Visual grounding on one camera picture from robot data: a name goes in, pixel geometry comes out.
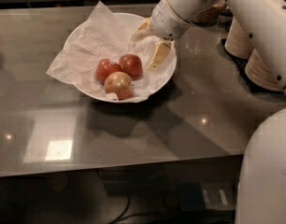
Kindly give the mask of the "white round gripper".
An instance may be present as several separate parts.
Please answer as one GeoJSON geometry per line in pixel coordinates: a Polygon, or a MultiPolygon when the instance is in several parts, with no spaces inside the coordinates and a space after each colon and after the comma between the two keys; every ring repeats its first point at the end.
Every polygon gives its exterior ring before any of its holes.
{"type": "MultiPolygon", "coordinates": [[[[189,23],[180,18],[167,0],[161,0],[154,8],[150,18],[145,18],[132,34],[134,40],[142,40],[153,34],[167,40],[179,39],[188,30],[189,23]]],[[[166,60],[172,43],[170,41],[153,42],[147,69],[157,70],[166,60]]]]}

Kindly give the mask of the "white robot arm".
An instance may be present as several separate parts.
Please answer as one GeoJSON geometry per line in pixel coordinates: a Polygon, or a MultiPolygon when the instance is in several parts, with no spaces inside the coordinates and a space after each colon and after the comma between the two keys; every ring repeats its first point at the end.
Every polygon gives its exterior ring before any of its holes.
{"type": "MultiPolygon", "coordinates": [[[[188,23],[216,0],[161,0],[135,31],[142,39],[180,38],[188,23]]],[[[286,95],[286,2],[224,0],[249,37],[263,65],[252,58],[250,80],[286,95]]],[[[286,224],[286,109],[266,119],[252,135],[243,158],[235,224],[286,224]]]]}

